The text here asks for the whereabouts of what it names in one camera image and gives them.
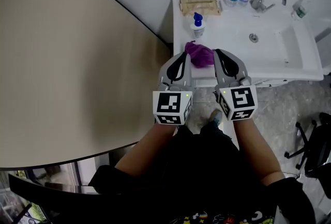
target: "person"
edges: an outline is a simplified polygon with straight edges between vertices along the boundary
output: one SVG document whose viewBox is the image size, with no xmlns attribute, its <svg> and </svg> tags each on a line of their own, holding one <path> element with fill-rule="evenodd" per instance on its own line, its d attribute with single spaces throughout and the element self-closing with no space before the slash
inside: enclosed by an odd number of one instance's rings
<svg viewBox="0 0 331 224">
<path fill-rule="evenodd" d="M 302 184 L 284 177 L 253 120 L 233 122 L 239 149 L 221 121 L 215 110 L 199 135 L 180 126 L 173 136 L 175 126 L 155 124 L 89 185 L 124 198 L 116 222 L 315 223 Z"/>
</svg>

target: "white sink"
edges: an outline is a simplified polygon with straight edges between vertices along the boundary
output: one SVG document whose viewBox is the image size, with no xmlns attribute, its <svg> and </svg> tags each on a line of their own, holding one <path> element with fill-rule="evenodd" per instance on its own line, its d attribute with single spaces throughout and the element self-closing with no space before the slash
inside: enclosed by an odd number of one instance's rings
<svg viewBox="0 0 331 224">
<path fill-rule="evenodd" d="M 192 17 L 183 17 L 179 0 L 174 7 L 174 54 L 183 52 L 187 42 L 196 40 L 210 49 L 224 49 L 239 57 L 248 74 L 255 79 L 322 80 L 322 67 L 314 37 L 304 19 L 295 21 L 289 6 L 280 3 L 265 13 L 257 13 L 248 4 L 230 8 L 219 0 L 221 16 L 204 17 L 206 29 L 195 39 L 190 24 Z M 256 34 L 258 42 L 249 39 Z M 216 83 L 214 67 L 197 69 L 194 79 Z"/>
</svg>

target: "black shirt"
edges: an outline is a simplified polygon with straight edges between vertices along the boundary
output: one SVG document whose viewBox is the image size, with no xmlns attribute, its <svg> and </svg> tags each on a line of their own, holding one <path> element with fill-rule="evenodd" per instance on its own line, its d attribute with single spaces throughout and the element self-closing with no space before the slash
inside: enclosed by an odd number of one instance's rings
<svg viewBox="0 0 331 224">
<path fill-rule="evenodd" d="M 279 207 L 290 223 L 315 223 L 301 183 L 286 178 L 263 186 L 224 134 L 180 129 L 145 177 L 102 166 L 90 185 L 125 201 L 119 222 L 269 224 Z"/>
</svg>

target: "tiled floor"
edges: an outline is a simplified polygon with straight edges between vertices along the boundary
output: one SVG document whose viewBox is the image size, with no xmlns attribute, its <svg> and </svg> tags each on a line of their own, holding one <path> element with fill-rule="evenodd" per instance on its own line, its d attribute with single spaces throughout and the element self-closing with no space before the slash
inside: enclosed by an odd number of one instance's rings
<svg viewBox="0 0 331 224">
<path fill-rule="evenodd" d="M 320 82 L 293 81 L 279 87 L 257 89 L 259 108 L 253 119 L 276 154 L 286 176 L 299 174 L 295 165 L 300 162 L 301 155 L 292 159 L 284 158 L 285 151 L 292 153 L 303 146 L 295 123 L 300 122 L 304 130 L 308 129 L 307 136 L 310 136 L 311 120 L 315 118 L 318 121 L 320 112 L 331 114 L 330 83 L 331 77 L 326 76 Z M 220 109 L 213 90 L 200 88 L 194 94 L 193 107 L 187 121 L 193 133 L 199 133 L 213 109 Z M 224 121 L 220 128 L 237 144 L 231 122 Z M 324 195 L 320 182 L 304 175 L 300 176 L 299 181 L 304 184 L 304 191 L 313 206 L 317 207 Z"/>
</svg>

